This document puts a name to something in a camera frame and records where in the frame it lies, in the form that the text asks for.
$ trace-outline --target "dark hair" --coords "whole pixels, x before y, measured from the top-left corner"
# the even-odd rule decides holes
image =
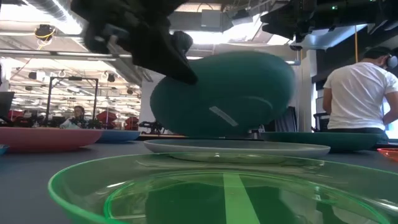
[[[386,55],[392,55],[392,50],[388,47],[373,47],[364,54],[364,58],[378,59]]]
[[[82,106],[75,106],[73,109],[79,108],[81,109],[81,112],[83,112],[83,115],[85,114],[85,109]]]

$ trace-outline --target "black cable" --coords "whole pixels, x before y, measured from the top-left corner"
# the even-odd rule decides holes
[[[211,8],[211,10],[214,10],[213,7],[210,4],[208,4],[208,3],[200,3],[199,6],[198,6],[198,9],[197,9],[197,12],[199,12],[200,6],[202,6],[203,4],[208,5]]]

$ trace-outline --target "gray table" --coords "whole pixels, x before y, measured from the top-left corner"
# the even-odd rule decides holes
[[[95,144],[79,152],[6,154],[0,157],[0,223],[70,223],[47,193],[47,183],[70,165],[110,156],[150,153],[142,142]],[[377,152],[330,154],[324,160],[398,172],[398,163]]]

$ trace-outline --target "red plate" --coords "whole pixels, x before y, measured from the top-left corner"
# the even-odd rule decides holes
[[[383,156],[398,162],[398,149],[377,149]]]
[[[0,144],[8,152],[72,151],[96,142],[101,130],[58,128],[0,128]]]

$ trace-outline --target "metal frame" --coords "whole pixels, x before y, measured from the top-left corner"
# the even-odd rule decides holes
[[[95,94],[94,94],[94,109],[93,109],[93,119],[95,119],[95,109],[97,107],[97,94],[98,94],[98,79],[97,78],[81,78],[81,77],[50,77],[50,85],[49,85],[49,98],[47,99],[47,109],[45,112],[45,121],[49,120],[49,114],[50,114],[50,101],[51,101],[51,91],[52,91],[52,81],[54,79],[57,80],[71,80],[71,81],[83,81],[83,80],[94,80],[95,81]]]
[[[115,61],[118,58],[131,58],[130,54],[96,54],[90,52],[61,52],[53,50],[10,50],[0,49],[3,57],[11,58],[46,58],[62,60]]]

